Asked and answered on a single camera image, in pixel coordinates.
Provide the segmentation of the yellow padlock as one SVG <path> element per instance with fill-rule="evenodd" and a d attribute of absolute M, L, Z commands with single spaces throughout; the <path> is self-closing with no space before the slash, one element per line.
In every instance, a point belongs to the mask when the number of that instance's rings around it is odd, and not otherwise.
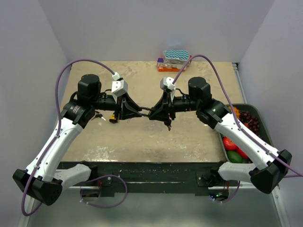
<path fill-rule="evenodd" d="M 119 119 L 115 116 L 115 114 L 113 113 L 110 117 L 109 117 L 109 122 L 110 123 L 118 123 Z"/>

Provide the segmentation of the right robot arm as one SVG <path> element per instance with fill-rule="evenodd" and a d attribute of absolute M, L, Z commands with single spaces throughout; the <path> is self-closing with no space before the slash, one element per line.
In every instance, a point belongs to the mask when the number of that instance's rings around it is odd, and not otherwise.
<path fill-rule="evenodd" d="M 252 161 L 250 164 L 222 163 L 207 176 L 209 186 L 226 181 L 252 183 L 259 191 L 270 194 L 288 173 L 292 155 L 286 149 L 279 151 L 244 126 L 227 105 L 212 98 L 211 87 L 202 77 L 188 82 L 189 94 L 175 96 L 173 78 L 160 81 L 163 95 L 150 110 L 149 119 L 164 122 L 170 128 L 176 113 L 195 111 L 198 119 L 211 129 L 226 136 Z"/>

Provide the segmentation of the orange padlock keys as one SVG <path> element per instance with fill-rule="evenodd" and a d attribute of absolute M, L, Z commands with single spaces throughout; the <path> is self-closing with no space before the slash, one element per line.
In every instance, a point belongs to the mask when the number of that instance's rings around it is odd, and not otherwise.
<path fill-rule="evenodd" d="M 99 111 L 95 111 L 95 115 L 91 118 L 91 120 L 94 120 L 94 119 L 97 119 L 97 118 L 99 118 L 99 119 L 102 119 L 102 120 L 106 120 L 105 118 L 104 118 L 104 116 L 103 116 L 103 114 L 102 113 L 100 113 Z"/>

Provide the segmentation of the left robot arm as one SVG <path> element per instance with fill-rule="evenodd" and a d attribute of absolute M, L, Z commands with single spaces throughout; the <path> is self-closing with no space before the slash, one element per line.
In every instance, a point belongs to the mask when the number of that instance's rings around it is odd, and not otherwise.
<path fill-rule="evenodd" d="M 22 200 L 30 196 L 50 206 L 61 193 L 78 183 L 94 185 L 98 181 L 97 167 L 86 161 L 57 172 L 56 169 L 75 138 L 83 131 L 97 110 L 113 111 L 119 120 L 141 117 L 139 107 L 128 95 L 128 84 L 115 72 L 111 94 L 101 92 L 101 81 L 94 74 L 83 75 L 78 82 L 78 90 L 69 102 L 59 110 L 58 123 L 38 153 L 24 169 L 17 169 L 13 180 L 23 192 Z"/>

